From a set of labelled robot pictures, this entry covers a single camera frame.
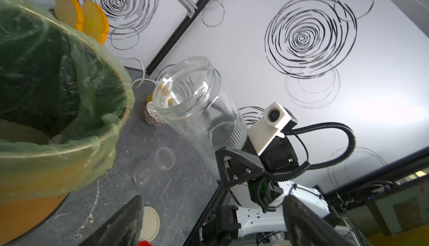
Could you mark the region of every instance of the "green plastic bag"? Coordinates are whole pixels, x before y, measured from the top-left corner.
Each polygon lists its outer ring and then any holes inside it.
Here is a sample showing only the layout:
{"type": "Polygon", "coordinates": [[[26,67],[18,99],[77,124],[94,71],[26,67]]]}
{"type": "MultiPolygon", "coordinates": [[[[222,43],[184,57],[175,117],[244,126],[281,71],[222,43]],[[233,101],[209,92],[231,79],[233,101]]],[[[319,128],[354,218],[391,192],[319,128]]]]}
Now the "green plastic bag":
{"type": "Polygon", "coordinates": [[[93,182],[112,165],[133,104],[128,73],[93,38],[0,0],[0,201],[93,182]]]}

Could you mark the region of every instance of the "camera lens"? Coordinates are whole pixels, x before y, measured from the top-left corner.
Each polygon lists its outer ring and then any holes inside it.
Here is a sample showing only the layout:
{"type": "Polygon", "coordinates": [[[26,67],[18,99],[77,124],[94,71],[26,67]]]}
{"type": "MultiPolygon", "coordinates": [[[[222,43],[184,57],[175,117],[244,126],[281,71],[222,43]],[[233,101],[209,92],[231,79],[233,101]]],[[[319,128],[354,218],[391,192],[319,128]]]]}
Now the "camera lens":
{"type": "Polygon", "coordinates": [[[280,117],[280,111],[275,109],[272,110],[269,114],[268,114],[268,119],[271,122],[276,122],[278,120],[278,118],[280,117]]]}

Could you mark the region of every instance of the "black bracket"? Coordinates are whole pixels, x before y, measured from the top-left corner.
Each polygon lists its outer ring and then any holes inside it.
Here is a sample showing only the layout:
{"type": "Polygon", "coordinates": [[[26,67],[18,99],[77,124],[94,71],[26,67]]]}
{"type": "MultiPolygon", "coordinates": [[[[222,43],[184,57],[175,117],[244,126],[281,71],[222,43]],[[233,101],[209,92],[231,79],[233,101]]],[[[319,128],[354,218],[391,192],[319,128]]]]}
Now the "black bracket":
{"type": "Polygon", "coordinates": [[[257,178],[265,171],[258,156],[237,149],[219,149],[216,162],[222,186],[226,189],[257,178]]]}
{"type": "Polygon", "coordinates": [[[234,205],[219,206],[215,219],[203,224],[200,231],[202,242],[206,246],[226,246],[238,238],[241,224],[237,222],[234,205]]]}

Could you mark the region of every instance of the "gray table surface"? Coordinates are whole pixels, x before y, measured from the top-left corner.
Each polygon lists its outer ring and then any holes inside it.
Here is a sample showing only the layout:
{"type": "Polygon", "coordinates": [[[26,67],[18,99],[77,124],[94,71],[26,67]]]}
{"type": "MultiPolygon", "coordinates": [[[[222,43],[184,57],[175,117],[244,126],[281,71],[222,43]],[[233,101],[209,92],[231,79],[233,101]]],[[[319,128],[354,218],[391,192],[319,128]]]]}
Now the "gray table surface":
{"type": "MultiPolygon", "coordinates": [[[[129,71],[131,78],[141,75],[129,71]]],[[[50,219],[13,245],[78,245],[135,195],[160,216],[154,246],[182,245],[214,194],[217,183],[197,151],[169,126],[146,124],[144,109],[153,84],[134,89],[136,103],[123,128],[111,169],[91,185],[71,192],[50,219]],[[150,168],[150,179],[133,181],[136,167],[152,158],[161,146],[170,147],[176,164],[168,172],[150,168]]]]}

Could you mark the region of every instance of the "glass jar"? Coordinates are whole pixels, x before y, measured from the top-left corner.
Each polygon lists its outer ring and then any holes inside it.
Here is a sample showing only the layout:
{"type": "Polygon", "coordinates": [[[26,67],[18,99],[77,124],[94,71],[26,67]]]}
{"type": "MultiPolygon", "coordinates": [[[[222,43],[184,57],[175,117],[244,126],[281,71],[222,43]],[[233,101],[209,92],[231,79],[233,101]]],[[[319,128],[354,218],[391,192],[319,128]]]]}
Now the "glass jar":
{"type": "Polygon", "coordinates": [[[241,149],[246,141],[244,119],[205,57],[190,57],[171,68],[160,78],[152,101],[202,156],[215,160],[218,149],[241,149]]]}

